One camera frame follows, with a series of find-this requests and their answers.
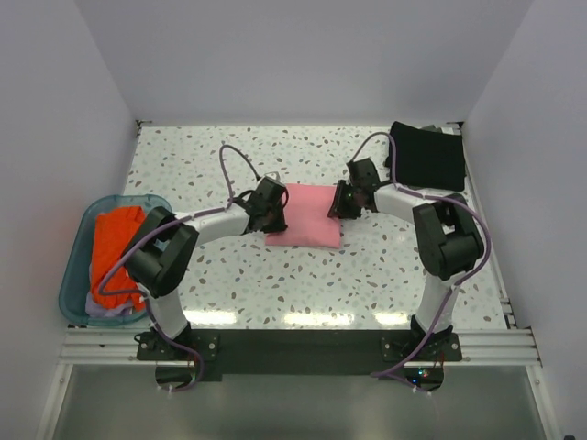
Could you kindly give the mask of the aluminium frame rail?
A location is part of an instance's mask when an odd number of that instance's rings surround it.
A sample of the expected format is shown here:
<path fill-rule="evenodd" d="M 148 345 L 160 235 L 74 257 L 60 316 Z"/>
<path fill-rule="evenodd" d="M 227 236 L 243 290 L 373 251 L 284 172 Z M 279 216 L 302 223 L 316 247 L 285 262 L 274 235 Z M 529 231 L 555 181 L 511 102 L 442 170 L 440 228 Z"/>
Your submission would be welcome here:
<path fill-rule="evenodd" d="M 463 362 L 473 366 L 538 366 L 535 338 L 529 329 L 515 327 L 515 319 L 507 300 L 502 299 L 496 317 L 482 316 L 486 325 L 503 321 L 503 328 L 475 327 L 456 329 L 457 342 L 450 342 L 444 354 L 438 356 L 445 362 Z M 335 309 L 317 312 L 305 308 L 278 307 L 256 317 L 246 309 L 185 310 L 186 317 L 196 329 L 237 330 L 405 330 L 410 314 L 405 310 L 385 312 L 368 307 L 361 313 L 341 312 Z M 134 335 L 147 328 L 145 322 L 122 327 L 73 327 L 67 330 L 61 358 L 74 363 L 133 362 L 137 359 L 138 343 Z"/>

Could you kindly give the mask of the folded black t-shirt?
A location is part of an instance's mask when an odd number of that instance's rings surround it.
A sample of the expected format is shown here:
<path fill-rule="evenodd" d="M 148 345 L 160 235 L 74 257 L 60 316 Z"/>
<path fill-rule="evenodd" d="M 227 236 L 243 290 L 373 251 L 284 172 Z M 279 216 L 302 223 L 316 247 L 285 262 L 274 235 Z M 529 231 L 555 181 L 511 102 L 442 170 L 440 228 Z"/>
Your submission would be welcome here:
<path fill-rule="evenodd" d="M 461 135 L 445 134 L 394 122 L 395 177 L 404 185 L 463 192 L 465 158 Z"/>

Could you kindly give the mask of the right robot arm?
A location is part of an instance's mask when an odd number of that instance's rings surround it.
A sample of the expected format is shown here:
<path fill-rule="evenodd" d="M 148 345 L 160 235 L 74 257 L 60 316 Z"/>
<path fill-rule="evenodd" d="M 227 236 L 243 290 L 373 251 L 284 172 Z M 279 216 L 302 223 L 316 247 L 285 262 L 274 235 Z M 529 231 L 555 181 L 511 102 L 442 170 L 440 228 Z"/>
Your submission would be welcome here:
<path fill-rule="evenodd" d="M 358 219 L 364 211 L 392 215 L 414 226 L 416 248 L 426 271 L 421 302 L 411 318 L 408 347 L 431 359 L 452 332 L 452 312 L 462 279 L 485 256 L 474 212 L 458 193 L 428 195 L 382 181 L 370 159 L 347 163 L 349 177 L 337 183 L 328 215 Z"/>

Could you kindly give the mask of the pink t-shirt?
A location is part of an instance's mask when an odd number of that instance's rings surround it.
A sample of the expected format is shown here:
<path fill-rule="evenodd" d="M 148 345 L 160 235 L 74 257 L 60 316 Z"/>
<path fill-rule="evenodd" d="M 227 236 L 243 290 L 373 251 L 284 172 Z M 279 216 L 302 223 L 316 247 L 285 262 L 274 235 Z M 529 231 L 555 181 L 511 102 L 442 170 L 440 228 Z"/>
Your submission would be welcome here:
<path fill-rule="evenodd" d="M 265 238 L 266 246 L 333 248 L 341 246 L 341 225 L 328 216 L 335 186 L 288 183 L 288 204 L 284 208 L 287 228 Z"/>

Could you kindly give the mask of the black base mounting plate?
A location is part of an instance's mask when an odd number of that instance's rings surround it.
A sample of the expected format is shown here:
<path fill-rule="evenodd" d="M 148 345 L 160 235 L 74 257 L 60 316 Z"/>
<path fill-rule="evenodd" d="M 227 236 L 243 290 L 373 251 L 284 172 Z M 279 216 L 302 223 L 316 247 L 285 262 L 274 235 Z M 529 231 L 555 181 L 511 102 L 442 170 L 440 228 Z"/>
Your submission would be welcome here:
<path fill-rule="evenodd" d="M 153 361 L 160 385 L 226 375 L 362 376 L 391 368 L 416 347 L 410 330 L 193 329 L 170 344 L 156 330 L 135 335 L 137 359 Z"/>

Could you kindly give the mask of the orange t-shirt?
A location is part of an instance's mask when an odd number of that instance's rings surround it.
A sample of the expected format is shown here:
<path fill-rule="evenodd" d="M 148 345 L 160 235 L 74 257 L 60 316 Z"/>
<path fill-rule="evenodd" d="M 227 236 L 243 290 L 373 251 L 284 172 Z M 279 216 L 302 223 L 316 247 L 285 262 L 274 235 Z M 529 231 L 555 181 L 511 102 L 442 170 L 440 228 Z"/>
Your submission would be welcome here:
<path fill-rule="evenodd" d="M 145 220 L 145 213 L 138 205 L 118 207 L 96 217 L 91 261 L 91 294 L 94 300 L 106 308 L 114 308 L 128 300 L 143 311 L 144 303 L 138 293 L 119 293 L 104 296 L 99 284 L 124 254 L 129 241 Z"/>

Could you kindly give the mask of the teal plastic basket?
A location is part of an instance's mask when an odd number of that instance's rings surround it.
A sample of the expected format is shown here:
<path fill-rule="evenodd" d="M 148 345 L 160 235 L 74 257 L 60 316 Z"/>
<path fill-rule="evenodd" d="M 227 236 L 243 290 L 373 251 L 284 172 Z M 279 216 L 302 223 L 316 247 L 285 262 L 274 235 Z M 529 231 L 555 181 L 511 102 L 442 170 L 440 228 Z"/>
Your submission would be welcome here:
<path fill-rule="evenodd" d="M 134 324 L 147 316 L 145 312 L 133 312 L 118 316 L 93 317 L 85 311 L 86 297 L 90 292 L 90 265 L 95 220 L 98 215 L 131 205 L 141 206 L 146 214 L 158 206 L 163 206 L 169 211 L 172 209 L 164 198 L 155 194 L 144 194 L 108 195 L 98 199 L 85 210 L 72 245 L 59 293 L 61 313 L 71 325 L 117 327 Z"/>

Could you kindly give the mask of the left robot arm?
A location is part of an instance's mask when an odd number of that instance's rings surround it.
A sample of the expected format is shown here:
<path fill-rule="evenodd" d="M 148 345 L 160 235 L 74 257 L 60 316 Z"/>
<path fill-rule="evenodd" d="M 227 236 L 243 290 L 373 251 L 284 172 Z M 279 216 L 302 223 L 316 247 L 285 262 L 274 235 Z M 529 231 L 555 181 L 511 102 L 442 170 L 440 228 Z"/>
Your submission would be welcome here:
<path fill-rule="evenodd" d="M 167 358 L 183 358 L 190 348 L 191 326 L 178 286 L 196 247 L 224 237 L 283 232 L 288 201 L 283 183 L 263 177 L 255 189 L 226 208 L 184 218 L 165 208 L 150 211 L 124 250 L 122 266 L 146 300 L 148 315 L 160 333 L 157 347 Z"/>

